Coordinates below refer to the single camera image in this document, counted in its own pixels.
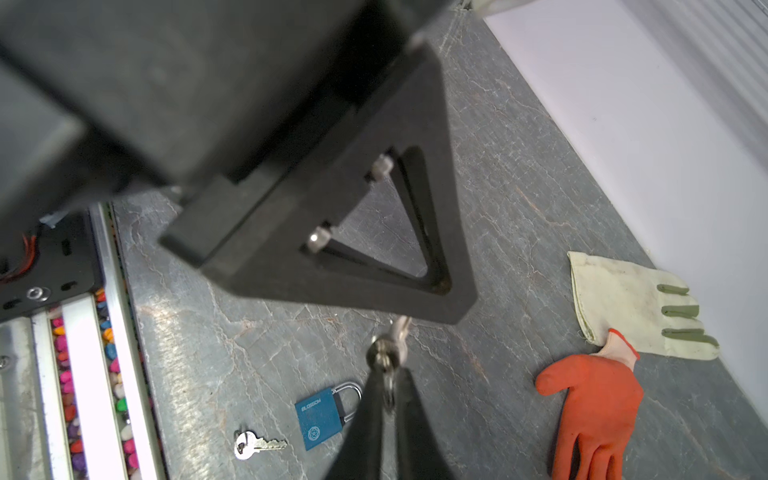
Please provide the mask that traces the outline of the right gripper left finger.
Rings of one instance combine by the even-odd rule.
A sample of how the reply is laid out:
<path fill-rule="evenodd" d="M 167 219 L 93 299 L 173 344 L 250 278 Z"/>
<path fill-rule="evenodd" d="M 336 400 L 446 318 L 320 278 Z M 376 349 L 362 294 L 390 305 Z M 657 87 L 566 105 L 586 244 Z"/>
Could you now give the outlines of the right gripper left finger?
<path fill-rule="evenodd" d="M 349 431 L 326 479 L 379 479 L 381 473 L 384 374 L 374 367 Z"/>

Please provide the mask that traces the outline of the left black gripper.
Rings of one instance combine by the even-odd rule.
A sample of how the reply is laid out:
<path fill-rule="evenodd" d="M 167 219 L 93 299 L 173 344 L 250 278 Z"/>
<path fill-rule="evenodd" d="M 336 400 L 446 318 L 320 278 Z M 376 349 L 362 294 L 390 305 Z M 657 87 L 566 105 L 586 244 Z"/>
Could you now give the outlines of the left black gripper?
<path fill-rule="evenodd" d="M 387 66 L 440 1 L 5 1 L 1 236 L 141 183 L 238 169 L 328 80 Z"/>

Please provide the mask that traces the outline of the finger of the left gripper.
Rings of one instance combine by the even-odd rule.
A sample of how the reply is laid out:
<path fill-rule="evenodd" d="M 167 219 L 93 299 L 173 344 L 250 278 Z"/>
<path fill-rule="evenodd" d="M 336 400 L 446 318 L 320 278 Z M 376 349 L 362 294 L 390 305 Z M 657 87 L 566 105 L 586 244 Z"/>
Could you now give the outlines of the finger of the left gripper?
<path fill-rule="evenodd" d="M 435 52 L 402 54 L 358 103 L 325 92 L 159 241 L 236 296 L 459 322 L 478 295 Z"/>

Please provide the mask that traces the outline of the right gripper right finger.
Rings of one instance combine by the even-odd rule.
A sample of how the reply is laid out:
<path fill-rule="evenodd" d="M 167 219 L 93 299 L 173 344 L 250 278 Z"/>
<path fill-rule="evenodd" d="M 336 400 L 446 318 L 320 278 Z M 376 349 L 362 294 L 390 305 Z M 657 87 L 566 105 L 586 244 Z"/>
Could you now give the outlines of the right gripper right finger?
<path fill-rule="evenodd" d="M 455 479 L 407 368 L 398 370 L 394 394 L 398 478 Z"/>

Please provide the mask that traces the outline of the brass padlock key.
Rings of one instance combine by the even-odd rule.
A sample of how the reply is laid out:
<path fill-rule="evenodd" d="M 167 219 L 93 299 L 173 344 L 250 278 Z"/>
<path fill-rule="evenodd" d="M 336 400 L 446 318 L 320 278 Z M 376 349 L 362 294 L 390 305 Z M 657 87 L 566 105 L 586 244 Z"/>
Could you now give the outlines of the brass padlock key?
<path fill-rule="evenodd" d="M 384 408 L 392 413 L 395 408 L 395 377 L 408 356 L 407 337 L 411 327 L 410 316 L 399 316 L 384 333 L 373 338 L 366 352 L 366 361 L 372 371 L 383 375 Z"/>

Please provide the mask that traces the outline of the large blue padlock key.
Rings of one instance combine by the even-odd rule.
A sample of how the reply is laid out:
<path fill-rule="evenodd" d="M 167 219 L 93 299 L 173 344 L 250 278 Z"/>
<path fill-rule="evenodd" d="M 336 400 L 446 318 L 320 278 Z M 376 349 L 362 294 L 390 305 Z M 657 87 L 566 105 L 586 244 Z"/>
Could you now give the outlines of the large blue padlock key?
<path fill-rule="evenodd" d="M 266 440 L 251 430 L 245 430 L 237 434 L 233 453 L 237 460 L 246 461 L 257 453 L 280 451 L 287 446 L 286 440 Z"/>

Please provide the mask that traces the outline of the large blue padlock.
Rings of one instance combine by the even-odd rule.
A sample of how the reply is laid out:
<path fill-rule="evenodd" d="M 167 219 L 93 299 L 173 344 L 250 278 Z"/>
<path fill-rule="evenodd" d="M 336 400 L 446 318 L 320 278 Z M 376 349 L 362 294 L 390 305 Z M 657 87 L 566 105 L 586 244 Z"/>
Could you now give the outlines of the large blue padlock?
<path fill-rule="evenodd" d="M 356 403 L 351 409 L 343 403 L 343 395 L 346 393 L 356 396 Z M 362 394 L 360 384 L 347 381 L 298 401 L 294 408 L 305 450 L 310 451 L 341 433 L 343 427 L 354 418 Z"/>

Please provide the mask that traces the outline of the red rubber glove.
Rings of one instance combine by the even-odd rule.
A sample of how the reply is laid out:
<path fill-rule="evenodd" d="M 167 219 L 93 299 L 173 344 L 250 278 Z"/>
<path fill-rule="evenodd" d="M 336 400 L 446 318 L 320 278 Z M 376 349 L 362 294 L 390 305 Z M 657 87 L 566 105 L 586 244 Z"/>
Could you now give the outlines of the red rubber glove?
<path fill-rule="evenodd" d="M 620 479 L 644 391 L 634 367 L 639 355 L 616 329 L 593 354 L 574 354 L 535 380 L 543 396 L 567 393 L 559 422 L 553 479 Z"/>

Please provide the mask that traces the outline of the colourful bead strip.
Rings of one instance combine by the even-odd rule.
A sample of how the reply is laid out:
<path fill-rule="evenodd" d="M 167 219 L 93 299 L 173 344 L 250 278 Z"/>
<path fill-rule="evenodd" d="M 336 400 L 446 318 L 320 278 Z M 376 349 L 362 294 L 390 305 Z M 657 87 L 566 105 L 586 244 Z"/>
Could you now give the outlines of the colourful bead strip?
<path fill-rule="evenodd" d="M 65 454 L 76 479 L 140 479 L 142 469 L 105 293 L 48 313 Z"/>

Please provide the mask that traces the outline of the cream work glove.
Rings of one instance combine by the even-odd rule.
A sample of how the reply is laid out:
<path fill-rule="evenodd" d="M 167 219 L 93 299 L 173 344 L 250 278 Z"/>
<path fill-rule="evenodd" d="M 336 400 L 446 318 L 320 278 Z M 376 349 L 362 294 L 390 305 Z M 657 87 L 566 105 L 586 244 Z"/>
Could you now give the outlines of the cream work glove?
<path fill-rule="evenodd" d="M 588 343 L 603 346 L 611 329 L 639 353 L 710 361 L 719 342 L 698 319 L 699 302 L 678 276 L 641 265 L 567 253 L 575 314 Z"/>

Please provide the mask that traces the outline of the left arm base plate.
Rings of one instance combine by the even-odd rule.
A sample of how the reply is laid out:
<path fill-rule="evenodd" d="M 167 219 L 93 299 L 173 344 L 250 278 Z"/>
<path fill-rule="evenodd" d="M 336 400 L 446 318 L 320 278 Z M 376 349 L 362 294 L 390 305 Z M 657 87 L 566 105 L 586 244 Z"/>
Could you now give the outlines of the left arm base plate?
<path fill-rule="evenodd" d="M 90 214 L 41 226 L 11 255 L 1 255 L 1 321 L 29 316 L 104 284 Z"/>

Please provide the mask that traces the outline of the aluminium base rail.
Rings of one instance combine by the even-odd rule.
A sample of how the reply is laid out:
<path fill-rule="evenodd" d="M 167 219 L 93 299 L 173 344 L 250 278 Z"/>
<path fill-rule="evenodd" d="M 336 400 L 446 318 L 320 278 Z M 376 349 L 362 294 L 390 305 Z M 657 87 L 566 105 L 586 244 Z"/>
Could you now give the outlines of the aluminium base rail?
<path fill-rule="evenodd" d="M 112 207 L 1 251 L 1 475 L 164 479 Z"/>

